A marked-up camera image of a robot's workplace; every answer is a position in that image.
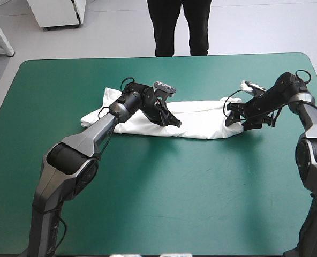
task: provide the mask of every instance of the person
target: person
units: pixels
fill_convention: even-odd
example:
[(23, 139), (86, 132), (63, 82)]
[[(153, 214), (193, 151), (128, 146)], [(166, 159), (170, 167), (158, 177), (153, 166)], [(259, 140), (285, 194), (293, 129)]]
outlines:
[(191, 55), (207, 55), (211, 0), (147, 0), (156, 43), (155, 56), (173, 56), (174, 30), (181, 5), (190, 28)]

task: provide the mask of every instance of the white cloth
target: white cloth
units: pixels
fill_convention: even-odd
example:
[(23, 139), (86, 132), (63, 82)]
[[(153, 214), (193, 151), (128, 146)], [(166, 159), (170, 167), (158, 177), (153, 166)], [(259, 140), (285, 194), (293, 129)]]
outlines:
[[(111, 105), (117, 100), (121, 91), (106, 88), (103, 107)], [(161, 127), (151, 123), (148, 118), (139, 110), (127, 122), (120, 123), (115, 128), (115, 133), (153, 135), (159, 137), (185, 137), (199, 139), (228, 138), (232, 135), (240, 134), (243, 127), (240, 122), (236, 122), (229, 127), (225, 127), (226, 117), (223, 114), (223, 105), (226, 97), (219, 101), (191, 101), (191, 102), (171, 102), (167, 103), (168, 109), (174, 116), (181, 120), (181, 127), (167, 126)], [(240, 98), (231, 98), (228, 102), (240, 103)], [(98, 120), (98, 112), (95, 110), (81, 119), (81, 126), (89, 127)], [(100, 117), (108, 112), (105, 108)]]

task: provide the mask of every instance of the green table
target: green table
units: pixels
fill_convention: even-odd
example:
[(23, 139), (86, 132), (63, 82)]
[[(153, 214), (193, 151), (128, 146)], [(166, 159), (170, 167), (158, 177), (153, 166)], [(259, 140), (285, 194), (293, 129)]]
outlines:
[[(269, 88), (297, 69), (311, 72), (317, 100), (303, 54), (24, 62), (0, 109), (0, 254), (26, 248), (42, 155), (82, 131), (80, 117), (101, 105), (105, 87), (133, 76), (176, 87), (170, 101), (217, 100), (243, 79)], [(57, 254), (282, 254), (311, 203), (294, 159), (302, 132), (285, 108), (276, 128), (228, 139), (115, 134), (96, 178), (64, 205)]]

